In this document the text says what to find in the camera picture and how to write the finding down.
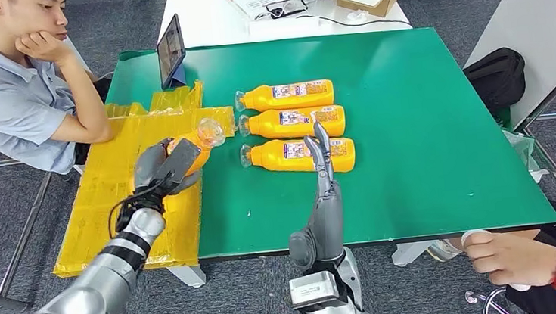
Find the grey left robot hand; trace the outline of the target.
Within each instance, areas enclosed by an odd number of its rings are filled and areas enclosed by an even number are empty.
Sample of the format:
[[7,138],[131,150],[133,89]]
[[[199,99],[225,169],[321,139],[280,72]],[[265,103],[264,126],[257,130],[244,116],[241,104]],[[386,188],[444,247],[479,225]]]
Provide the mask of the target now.
[[187,175],[197,159],[197,146],[182,139],[168,152],[171,141],[173,138],[165,138],[140,154],[133,173],[134,194],[150,191],[159,197],[176,195],[199,179],[198,174]]

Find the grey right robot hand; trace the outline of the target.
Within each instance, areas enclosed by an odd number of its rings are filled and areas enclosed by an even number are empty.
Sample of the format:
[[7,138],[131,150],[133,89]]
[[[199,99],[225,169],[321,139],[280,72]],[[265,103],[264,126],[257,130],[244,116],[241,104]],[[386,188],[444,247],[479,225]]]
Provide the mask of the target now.
[[330,137],[322,124],[313,124],[314,135],[306,135],[317,173],[315,201],[306,226],[290,235],[290,260],[307,271],[317,263],[335,262],[343,254],[343,203],[340,186],[334,178]]

